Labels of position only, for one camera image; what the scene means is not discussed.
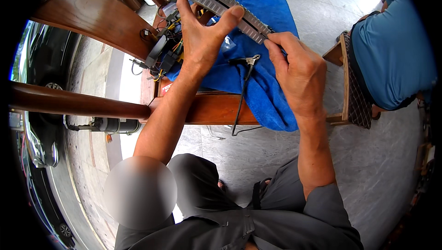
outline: forearm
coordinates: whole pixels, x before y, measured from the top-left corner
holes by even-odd
[[[141,131],[134,156],[149,156],[167,165],[201,81],[198,73],[181,71]]]
[[[320,117],[298,120],[301,133],[298,172],[306,199],[316,187],[336,183],[325,117],[324,113]]]

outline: black connector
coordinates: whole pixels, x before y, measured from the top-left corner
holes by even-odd
[[[164,56],[163,61],[161,62],[160,69],[168,72],[170,68],[172,68],[172,66],[174,65],[177,58],[177,54],[172,51],[168,51],[167,54]]]

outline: left hand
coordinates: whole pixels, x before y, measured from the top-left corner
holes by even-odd
[[[215,63],[221,44],[229,32],[241,21],[244,9],[233,6],[213,26],[202,23],[209,19],[203,15],[201,21],[196,17],[197,6],[192,8],[187,0],[178,0],[176,6],[180,11],[181,30],[183,31],[184,63],[181,72],[191,72],[204,77]]]

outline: hand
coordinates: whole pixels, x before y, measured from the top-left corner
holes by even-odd
[[[204,19],[198,21],[197,6],[192,11],[187,0],[177,0],[176,6],[180,11],[183,31],[184,63],[181,71],[204,77],[215,63],[224,37],[241,21],[244,9],[233,6],[224,12],[217,24],[205,26],[202,23],[207,23],[209,18],[204,14]]]
[[[298,122],[302,118],[323,117],[325,61],[291,32],[268,34],[268,38],[264,45],[269,50],[276,79]],[[286,51],[287,60],[278,45]]]

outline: person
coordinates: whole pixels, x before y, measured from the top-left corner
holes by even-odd
[[[192,154],[171,159],[197,89],[217,59],[224,37],[244,9],[234,6],[213,26],[197,19],[197,6],[178,0],[185,60],[179,76],[141,131],[134,156],[169,164],[177,183],[173,215],[150,230],[119,225],[115,250],[125,249],[363,249],[336,185],[322,98],[327,66],[292,33],[269,34],[264,42],[276,78],[296,116],[299,156],[277,170],[260,197],[243,209],[218,187],[215,164]],[[287,52],[287,60],[279,45]],[[150,142],[161,142],[151,147]]]
[[[427,33],[412,0],[385,0],[381,12],[363,16],[350,35],[349,59],[359,87],[381,111],[430,102],[437,69]]]

